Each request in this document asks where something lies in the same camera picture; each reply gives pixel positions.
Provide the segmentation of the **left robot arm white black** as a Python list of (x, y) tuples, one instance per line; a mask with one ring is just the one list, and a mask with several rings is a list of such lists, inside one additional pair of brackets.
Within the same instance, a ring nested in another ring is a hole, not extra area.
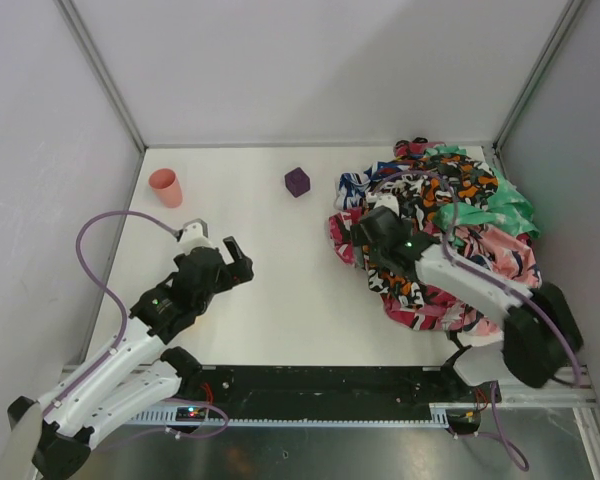
[(206, 312), (214, 296), (253, 279), (253, 262), (235, 239), (223, 243), (230, 262), (205, 236), (193, 240), (175, 257), (175, 271), (140, 296), (124, 315), (125, 327), (94, 358), (38, 399), (21, 396), (11, 403), (12, 428), (33, 408), (41, 409), (26, 459), (44, 478), (70, 478), (136, 414), (199, 391), (201, 363), (170, 343)]

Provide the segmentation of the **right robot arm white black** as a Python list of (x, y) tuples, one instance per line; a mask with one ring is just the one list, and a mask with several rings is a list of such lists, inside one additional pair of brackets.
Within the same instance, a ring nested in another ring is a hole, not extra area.
[(580, 386), (582, 337), (555, 285), (529, 289), (488, 271), (457, 255), (448, 241), (411, 232), (385, 206), (363, 215), (351, 235), (354, 245), (367, 248), (371, 264), (448, 292), (501, 329), (501, 341), (464, 347), (447, 360), (466, 385), (516, 379), (540, 389), (569, 364), (572, 384)]

